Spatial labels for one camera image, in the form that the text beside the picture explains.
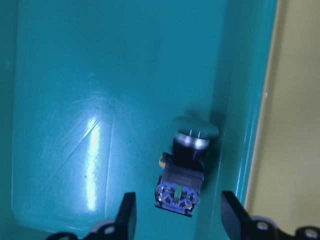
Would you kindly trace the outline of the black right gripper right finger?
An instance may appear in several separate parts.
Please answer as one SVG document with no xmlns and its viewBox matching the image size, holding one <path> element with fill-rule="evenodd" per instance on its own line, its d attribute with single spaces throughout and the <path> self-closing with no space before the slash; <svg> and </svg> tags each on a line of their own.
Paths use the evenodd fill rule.
<svg viewBox="0 0 320 240">
<path fill-rule="evenodd" d="M 247 240 L 251 217 L 232 191 L 221 192 L 221 222 L 230 240 Z"/>
</svg>

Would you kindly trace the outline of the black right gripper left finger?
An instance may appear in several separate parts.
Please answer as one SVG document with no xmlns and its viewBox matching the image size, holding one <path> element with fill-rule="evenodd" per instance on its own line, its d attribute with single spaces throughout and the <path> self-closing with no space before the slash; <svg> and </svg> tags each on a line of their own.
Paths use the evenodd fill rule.
<svg viewBox="0 0 320 240">
<path fill-rule="evenodd" d="M 134 240 L 137 226 L 137 202 L 135 192 L 126 192 L 114 222 L 115 240 Z"/>
</svg>

